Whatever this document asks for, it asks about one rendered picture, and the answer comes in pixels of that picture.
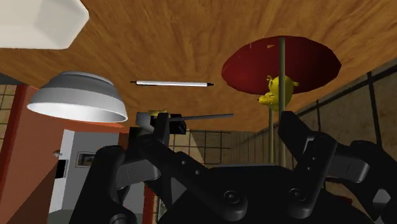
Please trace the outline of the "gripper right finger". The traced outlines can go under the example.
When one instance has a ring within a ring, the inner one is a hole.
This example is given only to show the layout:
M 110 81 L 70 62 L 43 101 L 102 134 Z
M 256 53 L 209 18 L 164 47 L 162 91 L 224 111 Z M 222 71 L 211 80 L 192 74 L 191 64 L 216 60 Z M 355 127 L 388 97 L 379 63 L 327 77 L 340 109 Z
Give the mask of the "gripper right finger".
M 369 224 L 397 224 L 397 161 L 375 143 L 349 146 L 313 131 L 292 111 L 282 112 L 278 135 L 297 164 L 289 187 L 287 212 L 307 219 L 319 209 L 325 181 L 341 183 L 365 209 Z

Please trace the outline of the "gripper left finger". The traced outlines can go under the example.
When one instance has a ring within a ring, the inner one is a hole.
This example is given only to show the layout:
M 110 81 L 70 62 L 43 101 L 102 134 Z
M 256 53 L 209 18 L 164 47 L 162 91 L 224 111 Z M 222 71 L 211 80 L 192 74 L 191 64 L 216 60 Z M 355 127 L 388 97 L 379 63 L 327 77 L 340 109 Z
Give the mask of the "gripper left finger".
M 168 113 L 159 113 L 153 133 L 139 136 L 135 149 L 162 176 L 175 178 L 222 220 L 243 219 L 248 205 L 243 193 L 211 178 L 209 170 L 192 157 L 164 145 L 169 121 Z M 116 174 L 124 159 L 121 146 L 97 151 L 69 224 L 137 224 L 135 214 L 123 207 L 116 192 Z

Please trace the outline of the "olive thin pole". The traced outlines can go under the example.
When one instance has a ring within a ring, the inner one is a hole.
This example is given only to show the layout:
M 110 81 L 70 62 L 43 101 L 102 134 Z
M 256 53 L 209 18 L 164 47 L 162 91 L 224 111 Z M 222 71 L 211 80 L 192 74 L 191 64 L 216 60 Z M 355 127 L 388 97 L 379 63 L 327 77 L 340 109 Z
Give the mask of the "olive thin pole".
M 274 163 L 274 115 L 271 108 L 268 109 L 268 158 Z
M 285 38 L 279 38 L 279 129 L 281 128 L 281 115 L 285 110 Z M 279 137 L 279 165 L 286 167 L 285 145 Z

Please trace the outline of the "black tool with grey rod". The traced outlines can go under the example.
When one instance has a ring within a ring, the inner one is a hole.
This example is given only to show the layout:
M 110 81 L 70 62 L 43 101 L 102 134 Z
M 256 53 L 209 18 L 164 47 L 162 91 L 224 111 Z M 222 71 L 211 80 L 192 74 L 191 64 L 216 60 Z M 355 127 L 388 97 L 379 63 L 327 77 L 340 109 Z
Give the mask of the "black tool with grey rod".
M 197 115 L 197 116 L 182 116 L 181 114 L 169 113 L 167 109 L 149 110 L 148 112 L 136 113 L 136 125 L 144 128 L 149 132 L 153 132 L 157 117 L 160 113 L 166 113 L 169 116 L 169 133 L 170 134 L 186 134 L 187 120 L 206 120 L 215 118 L 229 118 L 234 114 L 217 114 L 217 115 Z

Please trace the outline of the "yellow animal figure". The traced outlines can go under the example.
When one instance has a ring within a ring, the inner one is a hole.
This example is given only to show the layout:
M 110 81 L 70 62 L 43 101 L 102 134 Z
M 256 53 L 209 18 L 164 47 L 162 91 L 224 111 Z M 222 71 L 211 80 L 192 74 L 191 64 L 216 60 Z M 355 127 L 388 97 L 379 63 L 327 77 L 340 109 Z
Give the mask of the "yellow animal figure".
M 272 78 L 270 75 L 267 76 L 268 89 L 269 91 L 265 95 L 261 95 L 258 98 L 258 102 L 262 105 L 268 106 L 274 111 L 279 110 L 279 77 Z M 287 105 L 293 95 L 293 89 L 298 87 L 299 83 L 293 81 L 288 76 L 285 76 L 285 105 Z

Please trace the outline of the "silver pen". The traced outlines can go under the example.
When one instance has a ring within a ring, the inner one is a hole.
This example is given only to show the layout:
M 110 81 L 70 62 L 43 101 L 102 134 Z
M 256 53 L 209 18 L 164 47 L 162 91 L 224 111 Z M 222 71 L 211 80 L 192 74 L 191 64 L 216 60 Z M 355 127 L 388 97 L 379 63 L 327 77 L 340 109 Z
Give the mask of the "silver pen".
M 175 86 L 175 87 L 211 87 L 213 83 L 203 82 L 186 82 L 186 81 L 148 81 L 148 80 L 137 80 L 131 81 L 136 85 L 147 85 L 147 86 Z

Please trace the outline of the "dark red plate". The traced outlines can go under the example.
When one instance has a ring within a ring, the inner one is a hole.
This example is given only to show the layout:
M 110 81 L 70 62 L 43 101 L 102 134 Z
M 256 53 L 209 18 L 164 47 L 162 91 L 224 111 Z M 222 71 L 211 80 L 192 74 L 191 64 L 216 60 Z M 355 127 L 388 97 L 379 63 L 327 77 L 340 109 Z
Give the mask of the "dark red plate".
M 327 46 L 304 37 L 284 38 L 286 76 L 299 83 L 295 94 L 323 87 L 338 76 L 342 64 Z M 244 45 L 226 60 L 221 75 L 228 86 L 240 92 L 267 93 L 267 77 L 279 75 L 279 37 Z

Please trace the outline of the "white door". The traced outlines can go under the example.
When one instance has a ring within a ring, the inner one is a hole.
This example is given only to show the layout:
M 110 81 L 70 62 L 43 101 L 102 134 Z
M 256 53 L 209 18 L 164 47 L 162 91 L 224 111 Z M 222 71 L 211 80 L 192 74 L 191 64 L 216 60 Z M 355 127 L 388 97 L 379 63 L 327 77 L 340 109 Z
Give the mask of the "white door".
M 54 180 L 49 213 L 62 209 L 66 189 L 67 170 L 73 148 L 74 134 L 74 131 L 65 129 L 62 136 L 60 150 L 53 153 L 58 159 L 57 171 L 60 171 L 62 174 L 60 178 L 55 178 Z

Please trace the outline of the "grey bowl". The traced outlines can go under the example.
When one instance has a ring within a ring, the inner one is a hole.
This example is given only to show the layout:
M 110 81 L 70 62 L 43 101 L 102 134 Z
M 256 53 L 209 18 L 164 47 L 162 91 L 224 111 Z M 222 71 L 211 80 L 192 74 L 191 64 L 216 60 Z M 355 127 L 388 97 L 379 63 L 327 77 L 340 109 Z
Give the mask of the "grey bowl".
M 127 110 L 114 84 L 102 76 L 63 71 L 43 85 L 27 109 L 47 116 L 81 122 L 119 123 Z

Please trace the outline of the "framed wall picture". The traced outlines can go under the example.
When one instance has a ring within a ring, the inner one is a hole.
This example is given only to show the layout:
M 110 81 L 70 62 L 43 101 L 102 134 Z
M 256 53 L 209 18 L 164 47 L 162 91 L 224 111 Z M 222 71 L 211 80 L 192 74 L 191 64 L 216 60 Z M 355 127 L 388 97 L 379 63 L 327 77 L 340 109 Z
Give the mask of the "framed wall picture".
M 77 168 L 87 168 L 92 165 L 92 161 L 95 157 L 95 152 L 84 152 L 79 151 L 76 159 Z

